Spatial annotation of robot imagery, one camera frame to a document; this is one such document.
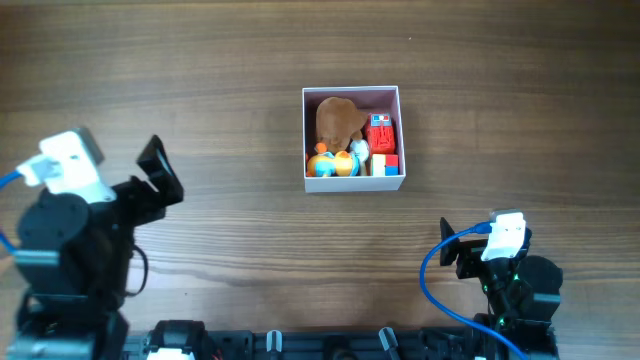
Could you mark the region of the colourful two-by-two puzzle cube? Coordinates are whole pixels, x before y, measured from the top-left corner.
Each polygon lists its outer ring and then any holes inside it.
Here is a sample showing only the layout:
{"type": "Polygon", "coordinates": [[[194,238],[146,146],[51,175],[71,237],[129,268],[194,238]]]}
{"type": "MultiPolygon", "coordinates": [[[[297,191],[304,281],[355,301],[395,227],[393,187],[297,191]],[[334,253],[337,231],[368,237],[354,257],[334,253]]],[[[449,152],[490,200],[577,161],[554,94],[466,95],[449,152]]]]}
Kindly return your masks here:
{"type": "Polygon", "coordinates": [[[398,176],[398,156],[395,154],[373,154],[371,156],[371,175],[374,177],[398,176]]]}

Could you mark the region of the white wooden rattle drum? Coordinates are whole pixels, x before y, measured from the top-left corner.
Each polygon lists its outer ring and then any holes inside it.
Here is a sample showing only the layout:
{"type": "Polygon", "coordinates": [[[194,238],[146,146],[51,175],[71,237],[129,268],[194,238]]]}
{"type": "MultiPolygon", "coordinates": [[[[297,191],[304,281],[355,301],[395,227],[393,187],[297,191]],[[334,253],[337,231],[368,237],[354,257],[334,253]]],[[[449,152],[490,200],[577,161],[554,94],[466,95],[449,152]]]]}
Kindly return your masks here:
{"type": "Polygon", "coordinates": [[[350,144],[350,155],[353,159],[352,176],[367,176],[367,161],[370,156],[369,145],[366,140],[352,140],[350,144]]]}

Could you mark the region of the red toy truck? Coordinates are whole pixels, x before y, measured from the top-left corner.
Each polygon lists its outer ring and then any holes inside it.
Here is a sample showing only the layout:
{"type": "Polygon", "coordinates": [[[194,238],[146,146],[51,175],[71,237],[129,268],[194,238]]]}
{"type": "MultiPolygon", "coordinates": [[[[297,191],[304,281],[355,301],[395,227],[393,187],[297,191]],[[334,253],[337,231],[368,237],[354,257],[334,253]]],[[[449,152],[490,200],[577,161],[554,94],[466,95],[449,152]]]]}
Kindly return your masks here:
{"type": "Polygon", "coordinates": [[[370,113],[365,126],[366,140],[372,154],[394,154],[396,138],[389,113],[370,113]]]}

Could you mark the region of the yellow duck toy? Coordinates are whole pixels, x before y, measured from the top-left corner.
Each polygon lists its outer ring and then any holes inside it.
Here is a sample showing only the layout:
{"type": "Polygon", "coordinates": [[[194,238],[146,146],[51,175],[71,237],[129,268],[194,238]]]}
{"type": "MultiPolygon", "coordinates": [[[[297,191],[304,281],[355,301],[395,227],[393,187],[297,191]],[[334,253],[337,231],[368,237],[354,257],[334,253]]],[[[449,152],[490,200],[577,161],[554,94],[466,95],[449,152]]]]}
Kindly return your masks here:
{"type": "Polygon", "coordinates": [[[344,150],[333,154],[324,143],[317,143],[315,150],[316,154],[307,161],[307,177],[348,177],[359,174],[360,164],[355,154],[344,150]]]}

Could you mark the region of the brown plush toy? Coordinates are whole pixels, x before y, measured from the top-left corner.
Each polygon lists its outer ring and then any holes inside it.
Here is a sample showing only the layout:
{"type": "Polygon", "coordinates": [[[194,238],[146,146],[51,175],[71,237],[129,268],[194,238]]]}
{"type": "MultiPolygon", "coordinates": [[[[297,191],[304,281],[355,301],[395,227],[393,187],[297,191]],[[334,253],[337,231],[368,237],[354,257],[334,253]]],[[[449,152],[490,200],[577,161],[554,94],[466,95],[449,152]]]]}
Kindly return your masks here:
{"type": "Polygon", "coordinates": [[[352,140],[362,140],[362,128],[368,114],[359,110],[353,101],[329,97],[316,111],[316,141],[331,153],[346,150],[352,140]]]}

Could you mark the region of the white cardboard box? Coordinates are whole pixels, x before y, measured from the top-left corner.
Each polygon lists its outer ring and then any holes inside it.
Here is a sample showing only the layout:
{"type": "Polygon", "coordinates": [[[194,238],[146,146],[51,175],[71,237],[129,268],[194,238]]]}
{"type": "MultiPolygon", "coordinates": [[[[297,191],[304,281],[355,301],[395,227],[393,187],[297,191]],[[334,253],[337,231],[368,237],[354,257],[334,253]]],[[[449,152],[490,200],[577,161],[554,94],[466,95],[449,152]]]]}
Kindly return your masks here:
{"type": "Polygon", "coordinates": [[[399,174],[394,176],[355,176],[329,178],[303,176],[306,193],[396,191],[406,178],[404,133],[399,88],[396,85],[306,87],[302,89],[303,157],[315,144],[315,116],[319,104],[329,97],[348,98],[357,108],[369,112],[388,112],[394,122],[399,174]]]}

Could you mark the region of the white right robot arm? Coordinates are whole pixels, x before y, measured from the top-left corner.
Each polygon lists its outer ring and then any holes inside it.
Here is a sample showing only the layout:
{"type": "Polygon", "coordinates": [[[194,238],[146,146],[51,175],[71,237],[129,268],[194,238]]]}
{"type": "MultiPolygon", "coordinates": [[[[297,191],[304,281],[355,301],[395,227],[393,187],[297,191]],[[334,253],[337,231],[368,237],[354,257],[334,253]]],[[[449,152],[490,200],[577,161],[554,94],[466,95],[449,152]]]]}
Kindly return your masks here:
{"type": "Polygon", "coordinates": [[[475,322],[503,335],[529,359],[557,359],[552,317],[561,304],[563,271],[551,260],[528,253],[531,237],[527,229],[514,257],[490,261],[481,259],[485,239],[454,240],[440,251],[440,264],[455,264],[460,279],[480,281],[491,312],[475,315],[475,322]]]}

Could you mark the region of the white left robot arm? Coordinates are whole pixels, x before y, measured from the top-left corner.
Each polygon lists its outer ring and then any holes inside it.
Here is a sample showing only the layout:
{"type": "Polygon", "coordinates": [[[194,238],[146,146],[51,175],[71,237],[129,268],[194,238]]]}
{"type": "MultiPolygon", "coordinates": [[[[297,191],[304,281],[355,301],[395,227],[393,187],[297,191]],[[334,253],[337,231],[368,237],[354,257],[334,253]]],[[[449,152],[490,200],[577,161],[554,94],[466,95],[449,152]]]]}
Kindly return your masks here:
{"type": "Polygon", "coordinates": [[[10,359],[117,359],[129,325],[119,309],[132,296],[129,262],[136,227],[162,219],[184,189],[161,139],[152,136],[136,163],[141,180],[110,186],[103,156],[82,129],[41,140],[17,166],[43,189],[17,225],[15,264],[29,287],[16,315],[10,359]]]}

